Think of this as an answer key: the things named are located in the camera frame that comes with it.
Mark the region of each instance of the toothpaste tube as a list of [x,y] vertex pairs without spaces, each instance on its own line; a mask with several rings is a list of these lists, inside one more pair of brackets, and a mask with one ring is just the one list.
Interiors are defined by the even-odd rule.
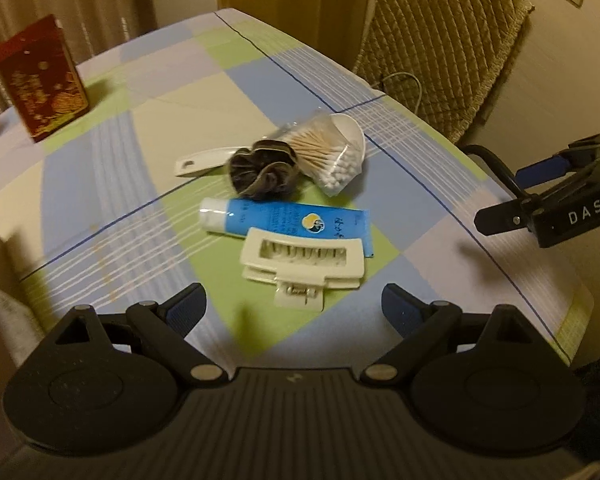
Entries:
[[374,255],[369,212],[295,202],[253,202],[205,198],[200,225],[206,231],[245,237],[249,228],[305,238],[360,238],[367,258]]

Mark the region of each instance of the cable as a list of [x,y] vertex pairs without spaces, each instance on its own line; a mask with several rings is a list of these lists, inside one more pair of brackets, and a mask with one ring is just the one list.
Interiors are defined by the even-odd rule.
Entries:
[[380,81],[373,83],[371,85],[371,88],[376,88],[378,85],[381,85],[382,83],[384,83],[385,81],[387,81],[388,79],[391,79],[393,77],[396,77],[397,75],[408,75],[409,77],[411,77],[412,79],[414,79],[418,85],[418,100],[416,101],[416,105],[413,109],[413,113],[415,115],[418,114],[418,108],[420,108],[420,101],[422,101],[422,83],[420,82],[420,80],[414,76],[411,72],[394,72],[392,74],[389,74],[386,77],[383,77]]
[[488,150],[484,146],[479,146],[478,144],[469,144],[460,148],[460,150],[465,155],[479,156],[487,167],[493,171],[493,174],[501,181],[501,183],[503,183],[517,198],[526,198],[529,196],[529,193],[520,188],[516,182],[516,178],[513,176],[513,173],[511,173],[511,170],[491,150]]

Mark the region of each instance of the checkered tablecloth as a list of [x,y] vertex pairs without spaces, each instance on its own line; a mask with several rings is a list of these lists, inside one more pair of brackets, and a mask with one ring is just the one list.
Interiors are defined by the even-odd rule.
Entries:
[[[569,361],[592,298],[558,253],[527,232],[485,238],[475,212],[507,198],[432,128],[315,50],[232,9],[198,16],[79,67],[93,110],[33,144],[0,116],[0,235],[49,329],[72,305],[120,312],[191,282],[208,294],[187,340],[240,365],[360,370],[398,342],[380,309],[386,283],[471,312],[520,308]],[[370,211],[375,257],[360,290],[328,291],[321,314],[272,304],[274,287],[241,278],[242,242],[198,225],[226,177],[173,176],[188,153],[249,145],[316,108],[354,117],[367,138],[362,176],[335,199]]]

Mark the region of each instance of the plastic bag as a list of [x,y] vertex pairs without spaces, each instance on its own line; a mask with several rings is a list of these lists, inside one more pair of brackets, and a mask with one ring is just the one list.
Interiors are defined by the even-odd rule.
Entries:
[[277,138],[294,149],[300,171],[327,196],[336,196],[362,172],[360,148],[347,140],[326,112],[282,129]]

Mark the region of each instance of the red box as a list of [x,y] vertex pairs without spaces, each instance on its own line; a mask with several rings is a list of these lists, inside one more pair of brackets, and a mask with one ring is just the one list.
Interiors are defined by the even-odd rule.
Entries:
[[84,86],[52,14],[0,43],[0,74],[36,142],[89,110]]

